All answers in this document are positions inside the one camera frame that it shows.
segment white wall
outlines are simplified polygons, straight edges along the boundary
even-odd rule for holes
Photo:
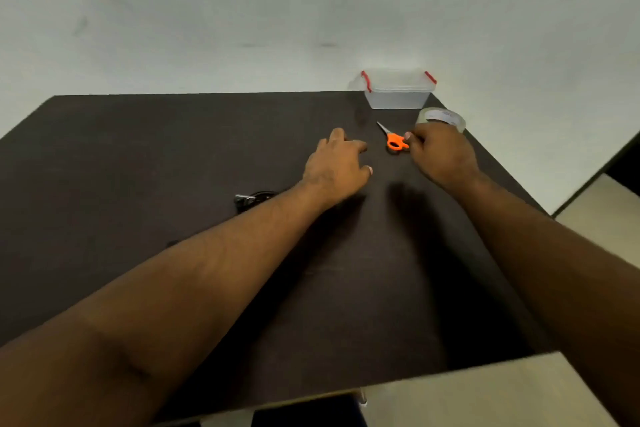
[[[363,67],[421,66],[553,211],[640,129],[639,10],[640,0],[0,0],[0,135],[53,94],[343,90]]]

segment scissors blade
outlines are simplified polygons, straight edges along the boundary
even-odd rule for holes
[[[385,133],[393,133],[391,130],[389,130],[387,127],[385,127],[384,125],[382,125],[380,122],[376,122],[378,125],[380,125],[380,128],[382,129],[382,131],[384,131]]]

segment orange scissors handle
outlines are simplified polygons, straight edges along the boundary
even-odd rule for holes
[[[401,137],[397,133],[387,134],[387,147],[396,151],[409,148],[409,146],[404,142],[404,137]]]

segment floor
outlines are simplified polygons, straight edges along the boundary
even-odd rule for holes
[[[640,267],[640,197],[603,175],[557,218]],[[611,426],[561,353],[364,389],[369,427]],[[204,427],[248,427],[248,410],[213,415]]]

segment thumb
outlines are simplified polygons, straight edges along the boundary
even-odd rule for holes
[[[409,152],[414,161],[418,161],[422,156],[422,141],[410,131],[404,134],[404,141],[409,144]]]
[[[360,168],[360,176],[362,177],[363,186],[369,181],[369,178],[372,175],[373,175],[373,167],[371,167],[370,165],[363,165]]]

